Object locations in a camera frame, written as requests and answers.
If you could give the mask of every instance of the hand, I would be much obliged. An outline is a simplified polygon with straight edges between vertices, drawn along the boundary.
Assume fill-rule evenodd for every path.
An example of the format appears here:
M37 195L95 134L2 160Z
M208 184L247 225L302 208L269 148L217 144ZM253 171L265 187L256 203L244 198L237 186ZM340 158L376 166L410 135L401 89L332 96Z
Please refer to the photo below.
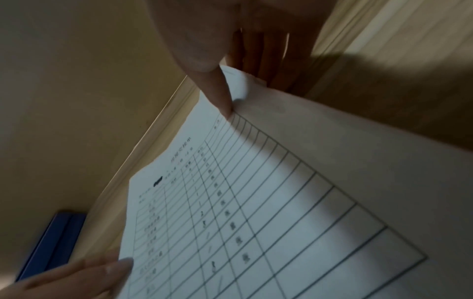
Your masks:
M132 259L118 250L67 264L21 280L0 291L0 299L89 299L111 290L130 272Z
M336 2L146 1L177 63L227 117L232 111L232 99L219 67L222 58L227 55L229 66L285 91L307 66L314 43Z

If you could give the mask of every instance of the finger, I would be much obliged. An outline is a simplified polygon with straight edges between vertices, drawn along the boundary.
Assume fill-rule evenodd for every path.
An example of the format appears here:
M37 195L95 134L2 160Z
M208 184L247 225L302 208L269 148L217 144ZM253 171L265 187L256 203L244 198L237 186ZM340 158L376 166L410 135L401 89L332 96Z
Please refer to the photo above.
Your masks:
M244 30L243 46L245 55L243 57L243 71L253 76L258 75L260 68L261 56L263 54L263 37L262 33L249 32Z
M74 274L80 270L95 267L100 265L109 264L118 260L118 255L120 253L120 249L112 249L107 251L104 254L92 256L89 258L81 259L79 261L73 262L71 264L67 264L52 270L49 270L45 273L33 276L29 279L21 281L21 286L28 289L34 288L36 286L49 283L51 281L55 281L71 274Z
M233 33L232 45L225 57L227 65L241 70L243 68L244 51L243 36L241 34L241 30L237 30Z
M27 298L93 298L119 284L132 267L133 260L127 258L108 265L86 268L65 278L27 290Z
M210 72L193 71L184 66L181 67L207 99L228 119L232 114L232 96L220 66Z
M285 91L296 81L309 63L319 32L289 34L286 55L269 87Z
M258 78L270 82L277 73L286 49L286 33L266 33Z

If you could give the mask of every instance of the beige wall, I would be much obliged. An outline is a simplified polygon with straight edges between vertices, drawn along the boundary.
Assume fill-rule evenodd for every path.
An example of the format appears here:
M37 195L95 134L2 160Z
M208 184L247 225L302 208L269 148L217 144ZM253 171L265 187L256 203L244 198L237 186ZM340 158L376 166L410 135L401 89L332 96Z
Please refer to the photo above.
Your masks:
M86 211L184 78L140 0L0 10L0 286L58 209Z

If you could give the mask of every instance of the blue object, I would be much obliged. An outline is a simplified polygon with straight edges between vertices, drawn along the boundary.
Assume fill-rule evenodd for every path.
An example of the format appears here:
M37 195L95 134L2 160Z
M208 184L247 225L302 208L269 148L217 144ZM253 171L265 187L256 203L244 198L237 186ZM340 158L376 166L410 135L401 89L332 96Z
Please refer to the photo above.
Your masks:
M54 215L16 281L67 264L85 217L85 213L73 212Z

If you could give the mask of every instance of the wooden surface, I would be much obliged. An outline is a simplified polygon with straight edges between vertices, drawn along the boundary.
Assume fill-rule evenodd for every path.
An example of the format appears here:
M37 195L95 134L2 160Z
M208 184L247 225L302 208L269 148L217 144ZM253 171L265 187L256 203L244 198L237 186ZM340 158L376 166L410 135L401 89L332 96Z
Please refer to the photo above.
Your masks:
M143 1L0 9L0 288L59 209L88 211L184 79Z
M472 16L471 1L341 0L291 92L473 150ZM127 177L165 150L197 99L185 100ZM124 179L88 219L75 258L120 245L127 187Z

